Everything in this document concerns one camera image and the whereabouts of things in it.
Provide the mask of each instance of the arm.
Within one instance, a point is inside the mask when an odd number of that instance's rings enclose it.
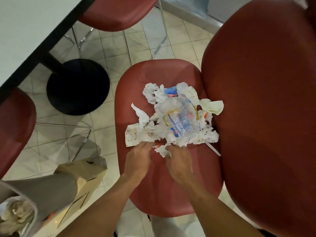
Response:
[[[166,164],[172,178],[186,190],[207,237],[263,237],[251,224],[214,197],[192,173],[192,158],[186,147],[167,146]]]
[[[67,226],[58,237],[110,237],[132,191],[150,166],[153,143],[141,142],[126,156],[124,173],[114,186]]]

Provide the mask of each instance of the plastic bag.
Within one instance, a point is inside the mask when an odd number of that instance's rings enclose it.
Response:
[[[198,112],[184,96],[167,98],[163,103],[156,105],[155,111],[164,124],[173,131],[175,137],[189,140],[200,131]]]

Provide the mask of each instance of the cardboard box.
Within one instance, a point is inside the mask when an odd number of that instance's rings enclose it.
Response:
[[[54,217],[53,221],[58,224],[58,227],[89,201],[94,190],[102,182],[106,171],[105,164],[99,164],[97,160],[89,158],[61,164],[57,167],[54,173],[67,172],[72,174],[78,187],[73,203]]]

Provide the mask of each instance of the white tabletop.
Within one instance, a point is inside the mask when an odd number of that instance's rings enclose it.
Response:
[[[81,0],[1,0],[0,86]]]

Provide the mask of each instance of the table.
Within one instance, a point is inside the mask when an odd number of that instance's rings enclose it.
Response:
[[[39,62],[53,71],[47,95],[62,113],[81,115],[103,103],[110,81],[101,65],[87,59],[61,64],[49,53],[93,1],[2,0],[0,103]]]

